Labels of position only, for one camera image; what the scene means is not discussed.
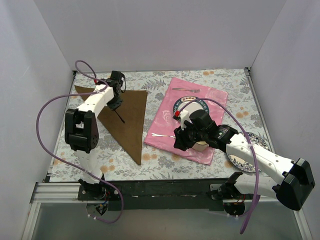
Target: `table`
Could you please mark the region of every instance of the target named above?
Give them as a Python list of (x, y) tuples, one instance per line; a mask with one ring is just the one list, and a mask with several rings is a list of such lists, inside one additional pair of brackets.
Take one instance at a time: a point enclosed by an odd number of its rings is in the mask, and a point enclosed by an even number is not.
[[(247, 132), (252, 132), (263, 138), (267, 144), (269, 143), (250, 82), (243, 69), (141, 71), (125, 72), (124, 74), (127, 90), (146, 90), (148, 92), (143, 138), (147, 135), (171, 78), (177, 77), (228, 92), (227, 109), (236, 116)], [(109, 76), (108, 72), (97, 74), (98, 78), (108, 78)], [(93, 80), (79, 73), (75, 75), (72, 93), (76, 93), (74, 85), (87, 88), (95, 87)], [(82, 102), (80, 96), (73, 96), (68, 101), (67, 109), (76, 108)], [(226, 113), (222, 123), (240, 130)], [(137, 165), (101, 122), (97, 121), (97, 124), (100, 136), (97, 145), (98, 162), (106, 180), (109, 181), (228, 178), (232, 173), (239, 171), (228, 160), (226, 154), (220, 150), (215, 151), (211, 165), (204, 165), (145, 144), (142, 147), (142, 164)], [(62, 127), (55, 153), (57, 156), (79, 165), (75, 152), (65, 143), (64, 132), (64, 127)], [(53, 159), (49, 181), (77, 182), (82, 174), (80, 170)]]

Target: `brown cloth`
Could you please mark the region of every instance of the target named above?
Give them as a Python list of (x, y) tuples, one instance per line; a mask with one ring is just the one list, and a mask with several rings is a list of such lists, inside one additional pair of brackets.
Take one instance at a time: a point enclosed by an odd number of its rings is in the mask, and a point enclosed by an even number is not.
[[(93, 88), (81, 86), (75, 86), (75, 90), (79, 94), (94, 91)], [(144, 131), (147, 95), (146, 91), (131, 90), (121, 94), (123, 103), (116, 111), (125, 123), (107, 106), (102, 109), (98, 116), (98, 119), (109, 133), (138, 165), (141, 165), (142, 134)], [(89, 96), (81, 97), (85, 101)]]

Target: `black and white plate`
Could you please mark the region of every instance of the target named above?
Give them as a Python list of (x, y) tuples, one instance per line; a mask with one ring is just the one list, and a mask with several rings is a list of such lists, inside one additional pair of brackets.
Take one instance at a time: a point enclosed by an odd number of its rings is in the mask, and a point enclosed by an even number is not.
[[(264, 149), (269, 150), (268, 144), (265, 142), (265, 140), (263, 140), (261, 137), (259, 137), (258, 135), (252, 133), (252, 132), (248, 132), (249, 138), (251, 140), (252, 143), (257, 144), (261, 147), (263, 147)], [(247, 172), (247, 173), (255, 173), (255, 167), (253, 165), (251, 165), (250, 163), (246, 162), (245, 160), (241, 159), (240, 157), (234, 156), (234, 155), (230, 155), (227, 154), (228, 158), (230, 159), (230, 161), (240, 170)]]

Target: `pink cloth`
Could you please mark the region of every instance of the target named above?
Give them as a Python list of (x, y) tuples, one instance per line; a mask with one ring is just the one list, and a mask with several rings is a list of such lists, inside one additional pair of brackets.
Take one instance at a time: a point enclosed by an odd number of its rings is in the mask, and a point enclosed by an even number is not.
[[(193, 93), (185, 90), (173, 90), (172, 88), (183, 88), (189, 90), (199, 89), (199, 93)], [(170, 85), (165, 93), (165, 96), (162, 100), (162, 103), (157, 111), (151, 127), (145, 137), (144, 143), (150, 146), (153, 146), (158, 149), (168, 151), (170, 153), (179, 155), (183, 158), (189, 159), (191, 161), (210, 165), (214, 156), (215, 150), (211, 147), (207, 147), (204, 151), (196, 151), (192, 148), (187, 151), (182, 151), (180, 149), (174, 148), (175, 139), (173, 137), (164, 137), (164, 136), (152, 136), (152, 133), (159, 135), (168, 135), (174, 136), (174, 129), (180, 126), (180, 123), (173, 119), (174, 111), (179, 107), (179, 104), (183, 105), (183, 102), (187, 99), (197, 98), (209, 98), (216, 100), (221, 103), (223, 106), (226, 106), (228, 93), (221, 91), (215, 88), (191, 83), (173, 77)], [(217, 125), (220, 125), (224, 116), (224, 110), (213, 102), (199, 102), (189, 106), (196, 109), (204, 109), (209, 111), (209, 114), (216, 122)]]

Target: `wall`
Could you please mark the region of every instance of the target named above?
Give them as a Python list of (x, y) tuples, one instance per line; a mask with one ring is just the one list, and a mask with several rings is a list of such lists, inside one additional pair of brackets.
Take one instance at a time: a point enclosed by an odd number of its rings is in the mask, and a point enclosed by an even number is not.
[(65, 59), (97, 71), (252, 66), (285, 0), (34, 0)]
[(316, 187), (304, 204), (320, 236), (320, 1), (286, 1), (252, 66), (253, 85), (276, 152), (310, 162)]
[[(72, 71), (32, 0), (0, 0), (0, 239), (20, 239), (35, 182), (51, 158), (36, 137), (36, 117), (50, 98), (69, 91)], [(66, 100), (41, 118), (53, 150)]]

